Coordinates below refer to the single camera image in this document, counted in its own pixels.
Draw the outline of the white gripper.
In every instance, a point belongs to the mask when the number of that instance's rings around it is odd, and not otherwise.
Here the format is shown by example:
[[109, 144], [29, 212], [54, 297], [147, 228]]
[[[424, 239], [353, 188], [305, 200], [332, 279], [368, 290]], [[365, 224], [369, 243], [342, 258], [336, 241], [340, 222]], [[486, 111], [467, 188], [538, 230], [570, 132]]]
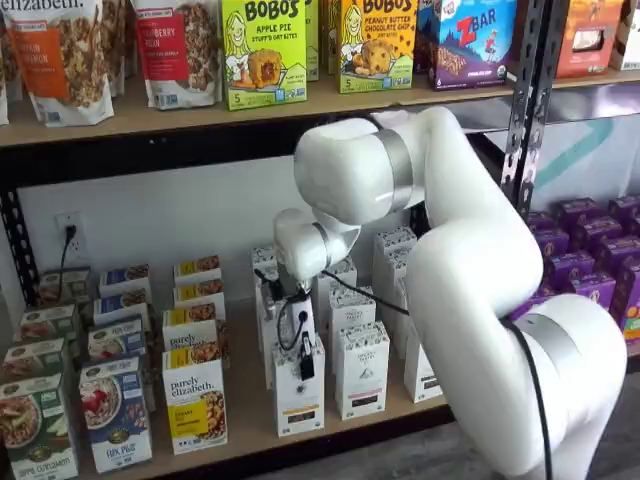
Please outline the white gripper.
[[315, 375], [313, 345], [316, 340], [311, 294], [300, 292], [288, 299], [284, 313], [284, 344], [301, 345], [300, 377], [309, 380]]

